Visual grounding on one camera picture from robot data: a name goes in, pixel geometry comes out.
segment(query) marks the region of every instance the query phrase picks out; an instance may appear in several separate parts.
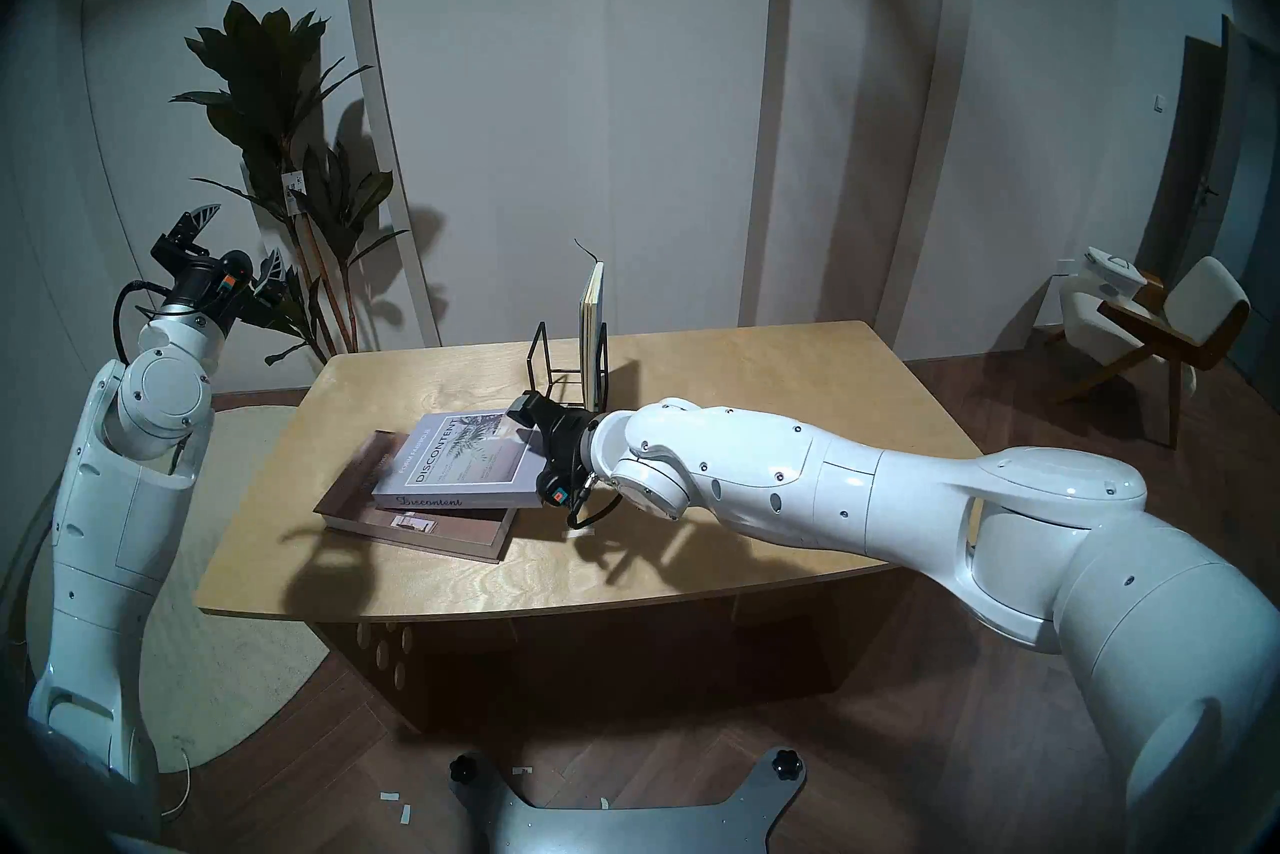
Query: screw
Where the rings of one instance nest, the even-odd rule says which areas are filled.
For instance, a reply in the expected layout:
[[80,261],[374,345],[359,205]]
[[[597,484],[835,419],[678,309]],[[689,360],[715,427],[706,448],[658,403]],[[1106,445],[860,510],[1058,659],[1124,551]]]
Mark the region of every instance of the screw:
[[479,773],[480,768],[476,767],[476,759],[470,754],[460,754],[449,763],[449,777],[456,782],[466,785],[474,781]]

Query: chair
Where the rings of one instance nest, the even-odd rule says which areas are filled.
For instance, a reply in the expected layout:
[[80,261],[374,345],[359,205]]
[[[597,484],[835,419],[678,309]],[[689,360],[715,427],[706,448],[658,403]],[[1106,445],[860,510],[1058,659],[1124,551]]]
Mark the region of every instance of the chair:
[[[1062,330],[1050,343],[1065,337],[1102,367],[1059,392],[1053,401],[1084,396],[1116,375],[1125,375],[1139,389],[1149,388],[1149,374],[1134,373],[1167,366],[1169,446],[1176,448],[1181,403],[1196,392],[1196,370],[1213,367],[1231,348],[1249,319],[1249,300],[1215,257],[1197,261],[1167,297],[1158,279],[1147,278],[1151,284],[1133,301],[1100,298],[1094,294],[1097,283],[1089,279],[1064,280]],[[1164,314],[1157,315],[1161,309]]]

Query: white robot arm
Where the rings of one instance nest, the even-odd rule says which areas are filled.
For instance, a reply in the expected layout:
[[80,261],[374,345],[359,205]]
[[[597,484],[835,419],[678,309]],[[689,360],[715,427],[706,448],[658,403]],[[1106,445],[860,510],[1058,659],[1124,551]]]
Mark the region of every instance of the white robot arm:
[[1280,612],[1146,513],[1142,476],[1111,458],[1053,448],[931,458],[677,398],[604,416],[581,434],[580,457],[652,513],[700,506],[762,540],[902,565],[996,632],[1060,652],[1125,782],[1135,846],[1175,821],[1276,688]]
[[[255,284],[243,254],[211,259],[195,245],[216,211],[184,214],[160,238],[152,255],[175,286],[138,335],[141,353],[104,365],[84,402],[54,504],[49,661],[27,709],[90,800],[134,836],[159,832],[155,748],[138,703],[142,631],[209,444],[225,334],[279,288],[278,254]],[[120,302],[142,287],[131,283]],[[116,346],[123,353],[119,335]],[[172,463],[146,463],[170,452]]]

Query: wooden chair frame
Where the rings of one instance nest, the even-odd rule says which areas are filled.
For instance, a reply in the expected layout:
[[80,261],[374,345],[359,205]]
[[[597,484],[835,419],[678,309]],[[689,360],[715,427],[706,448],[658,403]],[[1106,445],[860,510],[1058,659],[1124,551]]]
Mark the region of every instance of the wooden chair frame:
[[[1134,302],[1147,310],[1161,312],[1164,310],[1167,291],[1160,279],[1147,275],[1147,286],[1138,291]],[[1183,407],[1183,365],[1190,365],[1199,371],[1208,371],[1226,352],[1231,350],[1235,338],[1244,329],[1245,320],[1249,319],[1249,303],[1240,301],[1231,307],[1226,319],[1217,325],[1217,329],[1202,344],[1197,344],[1185,334],[1171,328],[1161,318],[1143,316],[1142,314],[1116,306],[1108,300],[1098,303],[1098,312],[1107,318],[1116,326],[1126,330],[1142,343],[1140,347],[1121,355],[1110,365],[1105,365],[1096,373],[1074,383],[1056,393],[1053,402],[1062,403],[1084,396],[1096,385],[1101,385],[1108,379],[1114,379],[1134,365],[1146,361],[1148,357],[1158,356],[1169,366],[1169,447],[1178,447],[1178,428],[1181,419]],[[1066,337],[1065,330],[1059,330],[1050,338],[1050,343]]]

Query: beige rug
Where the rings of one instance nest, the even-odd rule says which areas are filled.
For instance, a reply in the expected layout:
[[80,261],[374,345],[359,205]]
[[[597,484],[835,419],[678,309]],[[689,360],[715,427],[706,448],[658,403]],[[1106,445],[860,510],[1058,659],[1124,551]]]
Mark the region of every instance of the beige rug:
[[[253,474],[293,416],[287,406],[214,417],[178,557],[142,638],[142,718],[160,771],[182,771],[230,750],[311,676],[328,649],[305,624],[205,616],[191,602],[205,566]],[[27,597],[27,643],[38,675],[49,656],[52,545],[45,540]]]

